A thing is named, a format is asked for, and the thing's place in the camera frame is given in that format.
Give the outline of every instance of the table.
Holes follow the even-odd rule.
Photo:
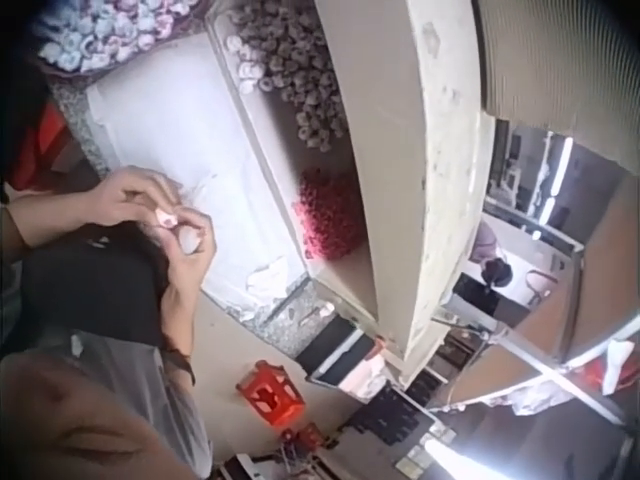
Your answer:
[[[190,33],[200,33],[202,29],[202,25],[195,25]],[[90,78],[50,78],[49,85],[71,133],[80,143],[89,163],[103,177],[108,169],[86,120],[89,104],[85,90],[92,81]],[[310,315],[318,310],[323,301],[308,278],[293,285],[289,293],[289,297],[271,311],[241,324],[258,338],[290,358],[295,358],[322,331],[331,317]]]

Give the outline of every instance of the white sheet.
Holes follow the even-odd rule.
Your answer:
[[[151,168],[198,189],[194,206],[216,229],[218,254],[203,284],[215,301],[253,311],[275,300],[256,295],[269,289],[254,280],[249,292],[254,272],[284,263],[287,285],[304,274],[206,34],[167,44],[87,94],[92,120],[106,132],[97,140],[109,141],[101,150],[110,168]]]

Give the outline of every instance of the fluorescent light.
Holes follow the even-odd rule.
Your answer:
[[[553,207],[556,204],[556,199],[551,197],[547,198],[547,201],[544,202],[544,207],[542,208],[542,213],[540,214],[540,220],[538,222],[540,225],[546,225],[549,221],[549,217],[551,217],[551,212],[553,211]]]
[[[551,196],[555,197],[560,192],[562,187],[562,181],[567,173],[567,167],[569,166],[569,158],[571,157],[571,150],[573,149],[573,138],[567,137],[564,139],[564,145],[562,147],[562,153],[560,154],[560,161],[558,162],[558,170],[556,170],[556,176],[551,184]]]
[[[436,439],[427,440],[424,449],[456,480],[512,480],[489,467],[460,455]]]

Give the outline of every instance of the bright window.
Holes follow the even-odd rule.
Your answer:
[[[460,455],[435,438],[424,442],[424,449],[456,480],[516,480]]]

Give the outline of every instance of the black hair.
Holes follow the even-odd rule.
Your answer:
[[[482,268],[482,279],[488,287],[506,287],[513,280],[513,269],[503,259],[494,258]]]

